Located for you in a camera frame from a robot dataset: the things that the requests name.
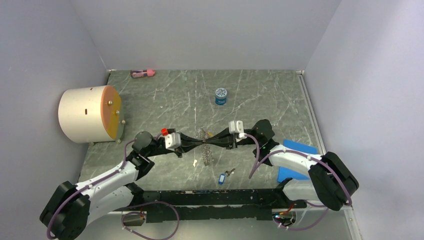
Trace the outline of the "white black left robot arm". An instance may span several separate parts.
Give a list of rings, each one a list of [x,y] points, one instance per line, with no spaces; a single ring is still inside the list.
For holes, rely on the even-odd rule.
[[[74,240],[91,222],[119,208],[139,209],[145,202],[144,190],[136,181],[155,165],[149,157],[183,153],[202,145],[203,140],[169,129],[154,137],[139,132],[123,148],[123,159],[115,167],[89,180],[61,183],[39,219],[47,227],[49,240]]]

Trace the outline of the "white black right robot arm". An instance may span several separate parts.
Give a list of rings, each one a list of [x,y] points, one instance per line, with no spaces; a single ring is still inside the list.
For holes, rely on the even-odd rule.
[[[352,205],[352,195],[359,183],[337,154],[311,154],[295,150],[274,141],[275,133],[269,120],[259,120],[251,129],[245,129],[241,120],[233,120],[222,132],[207,138],[205,144],[227,149],[239,145],[255,145],[255,161],[249,173],[252,178],[261,165],[282,167],[307,176],[307,180],[290,177],[275,193],[275,202],[282,208],[293,201],[319,201],[324,207],[339,211]]]

